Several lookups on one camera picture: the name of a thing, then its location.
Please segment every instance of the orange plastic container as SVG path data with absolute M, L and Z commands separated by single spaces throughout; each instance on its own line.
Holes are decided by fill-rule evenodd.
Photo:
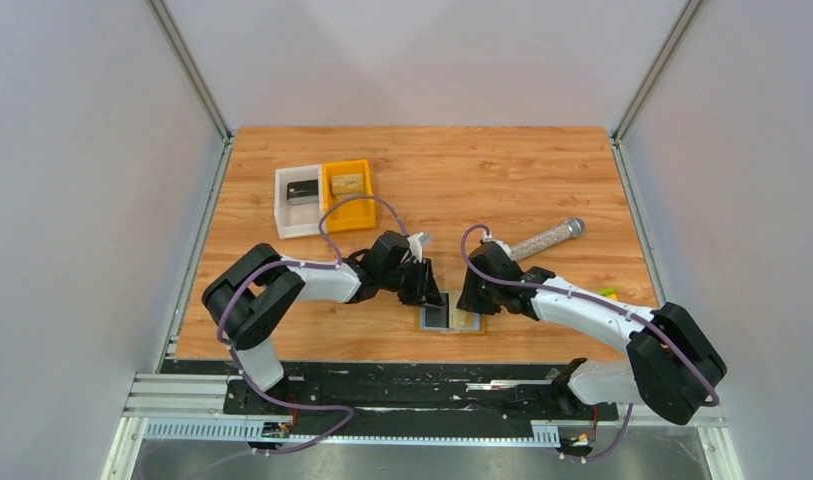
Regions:
M 332 194 L 332 177 L 347 175 L 351 173 L 361 173 L 365 178 L 365 193 L 373 195 L 371 186 L 371 166 L 366 158 L 359 160 L 346 160 L 344 162 L 331 162 L 322 165 L 323 171 L 323 194 L 324 212 L 328 212 L 333 205 L 338 203 L 335 195 Z M 374 228 L 377 226 L 376 205 L 370 199 L 353 200 L 338 207 L 327 218 L 328 232 L 341 232 L 344 230 L 360 230 L 363 228 Z

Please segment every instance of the table surface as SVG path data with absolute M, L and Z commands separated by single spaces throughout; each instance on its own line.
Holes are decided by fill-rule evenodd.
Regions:
M 332 261 L 319 236 L 280 240 L 274 224 L 274 170 L 354 158 L 370 161 L 375 192 L 426 231 L 439 288 L 461 290 L 462 232 L 485 223 L 514 244 L 571 216 L 577 238 L 521 262 L 555 271 L 589 290 L 617 287 L 621 301 L 655 305 L 609 139 L 602 128 L 364 127 L 242 128 L 236 138 L 185 314 L 177 358 L 227 358 L 200 302 L 206 286 L 257 243 L 280 254 Z M 397 230 L 385 208 L 378 227 L 332 234 L 341 250 L 371 246 Z M 478 245 L 474 234 L 469 249 Z M 381 291 L 361 304 L 298 302 L 273 333 L 284 360 L 568 362 L 621 354 L 561 325 L 506 313 L 485 335 L 414 331 L 415 311 Z

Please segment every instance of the metal corner post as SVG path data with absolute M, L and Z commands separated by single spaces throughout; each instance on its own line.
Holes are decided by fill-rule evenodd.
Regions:
M 147 3 L 147 6 L 150 7 L 150 11 L 153 12 L 156 23 L 165 35 L 165 38 L 167 38 L 168 45 L 171 50 L 173 50 L 173 54 L 177 60 L 179 60 L 180 67 L 182 67 L 182 70 L 185 72 L 185 76 L 188 77 L 188 81 L 191 82 L 191 87 L 197 94 L 197 98 L 200 100 L 203 110 L 205 110 L 206 115 L 209 117 L 218 135 L 220 135 L 224 142 L 229 141 L 232 137 L 232 131 L 229 129 L 223 115 L 221 115 L 217 102 L 215 102 L 209 88 L 206 86 L 206 82 L 203 80 L 200 70 L 197 69 L 194 58 L 191 56 L 191 52 L 188 51 L 188 47 L 185 45 L 182 34 L 179 32 L 179 28 L 173 20 L 173 15 L 171 15 L 165 0 L 144 1 Z
M 668 32 L 668 36 L 665 37 L 665 41 L 662 47 L 659 48 L 656 57 L 654 57 L 653 63 L 651 63 L 644 80 L 642 80 L 642 83 L 636 90 L 636 94 L 633 95 L 633 99 L 630 101 L 630 104 L 627 106 L 624 115 L 621 117 L 618 126 L 612 134 L 612 138 L 616 144 L 620 144 L 627 137 L 627 133 L 633 126 L 633 122 L 635 122 L 636 116 L 639 114 L 648 95 L 653 90 L 653 87 L 671 60 L 674 51 L 679 46 L 683 37 L 685 37 L 686 32 L 688 32 L 689 27 L 691 27 L 692 22 L 697 17 L 697 13 L 704 3 L 706 3 L 705 0 L 687 0 L 685 5 L 683 5 L 683 9 L 677 16 L 677 20 L 671 27 L 671 31 Z

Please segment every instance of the gray wall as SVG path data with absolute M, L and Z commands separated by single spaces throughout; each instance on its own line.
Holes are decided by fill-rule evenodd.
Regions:
M 683 0 L 168 0 L 241 125 L 604 125 Z
M 145 2 L 0 0 L 0 478 L 97 478 L 219 154 Z
M 627 145 L 746 478 L 813 478 L 813 2 L 708 2 Z

